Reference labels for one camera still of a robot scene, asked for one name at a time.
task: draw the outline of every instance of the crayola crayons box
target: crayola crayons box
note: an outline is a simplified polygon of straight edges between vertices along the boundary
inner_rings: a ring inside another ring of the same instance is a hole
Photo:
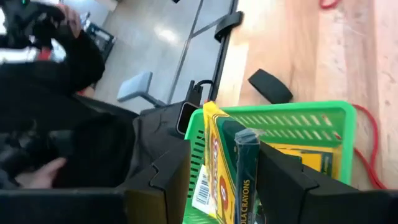
[[[213,102],[203,105],[205,167],[220,223],[254,223],[257,134],[236,122]]]
[[[302,164],[338,180],[341,149],[320,146],[267,143],[284,154],[299,157]]]

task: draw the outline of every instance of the wooden floor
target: wooden floor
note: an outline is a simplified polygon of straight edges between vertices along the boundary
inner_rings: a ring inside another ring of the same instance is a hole
[[[241,0],[243,24],[232,34],[220,106],[267,102],[247,82],[262,68],[282,80],[294,101],[346,100],[375,116],[381,152],[377,173],[398,189],[398,2],[342,0],[322,11],[316,0]],[[371,128],[359,113],[356,146],[369,158]],[[370,189],[358,158],[352,186]]]

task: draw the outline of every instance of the red cable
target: red cable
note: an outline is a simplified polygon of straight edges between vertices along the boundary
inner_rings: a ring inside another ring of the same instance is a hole
[[[332,3],[330,4],[325,4],[325,0],[319,0],[319,7],[321,7],[321,9],[324,10],[328,10],[328,9],[334,9],[337,7],[337,5],[341,2],[341,0],[334,0]]]
[[[380,181],[380,179],[377,176],[377,173],[375,171],[376,157],[377,157],[377,153],[379,152],[379,130],[377,128],[376,119],[374,119],[372,114],[363,106],[359,106],[356,104],[353,104],[353,106],[357,110],[362,111],[369,118],[369,120],[371,122],[372,130],[373,130],[373,149],[372,149],[370,164],[367,162],[367,160],[365,159],[365,157],[362,155],[362,153],[359,150],[354,148],[354,152],[359,157],[359,159],[362,161],[362,163],[364,164],[366,172],[368,173],[369,180],[372,183],[373,187],[375,189],[387,189],[387,187]]]

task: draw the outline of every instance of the fingers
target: fingers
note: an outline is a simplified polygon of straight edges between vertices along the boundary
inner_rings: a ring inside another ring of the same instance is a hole
[[[58,158],[49,162],[33,174],[31,182],[25,185],[25,188],[50,189],[58,170],[63,167],[66,162],[67,160],[64,158]]]
[[[54,172],[57,172],[59,168],[63,167],[67,160],[65,158],[58,158],[54,159],[53,161],[49,162],[48,164],[44,165],[42,168],[40,168],[37,173],[38,174],[53,174]]]
[[[73,35],[77,38],[81,31],[79,13],[64,4],[57,4],[57,7],[65,15],[65,20],[62,22],[62,24],[68,23],[73,32]]]

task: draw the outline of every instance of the barcode label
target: barcode label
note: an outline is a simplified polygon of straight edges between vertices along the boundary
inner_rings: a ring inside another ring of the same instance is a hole
[[[199,172],[197,186],[193,192],[192,207],[195,207],[208,215],[212,215],[215,212],[215,207],[211,202],[205,166],[202,166]]]
[[[196,200],[199,203],[208,205],[209,199],[210,199],[210,193],[209,193],[209,185],[207,183],[207,177],[206,177],[206,175],[202,175],[202,180],[199,183],[199,194],[198,194]]]

